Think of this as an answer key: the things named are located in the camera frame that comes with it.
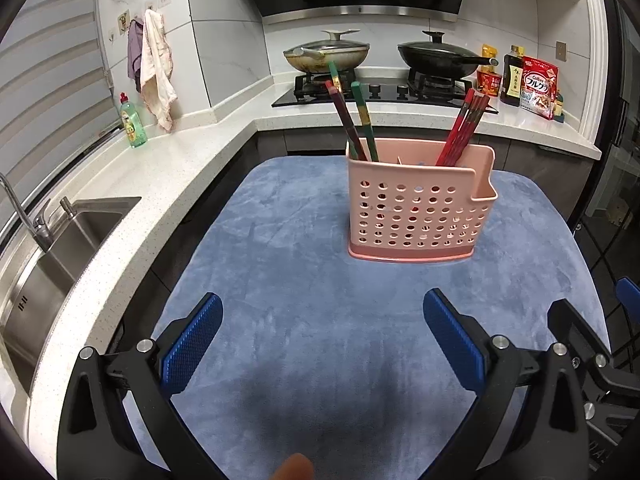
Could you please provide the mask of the left hand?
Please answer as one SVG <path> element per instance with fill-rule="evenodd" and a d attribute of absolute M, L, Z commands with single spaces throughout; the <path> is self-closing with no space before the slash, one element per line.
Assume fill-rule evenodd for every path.
<path fill-rule="evenodd" d="M 305 455 L 295 453 L 280 465 L 270 480 L 314 480 L 314 465 Z"/>

